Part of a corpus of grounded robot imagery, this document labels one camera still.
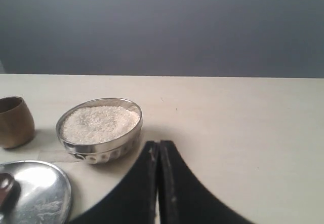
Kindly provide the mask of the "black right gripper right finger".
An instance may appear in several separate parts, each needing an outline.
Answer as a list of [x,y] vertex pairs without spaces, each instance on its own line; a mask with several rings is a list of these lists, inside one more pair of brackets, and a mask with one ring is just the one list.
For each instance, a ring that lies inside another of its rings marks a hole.
[[159,143],[158,201],[161,223],[251,223],[216,198],[167,140]]

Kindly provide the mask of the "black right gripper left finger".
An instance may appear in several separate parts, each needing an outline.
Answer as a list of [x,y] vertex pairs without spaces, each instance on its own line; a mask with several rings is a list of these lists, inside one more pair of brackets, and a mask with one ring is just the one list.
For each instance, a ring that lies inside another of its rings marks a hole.
[[70,223],[155,223],[158,160],[158,143],[146,142],[120,183]]

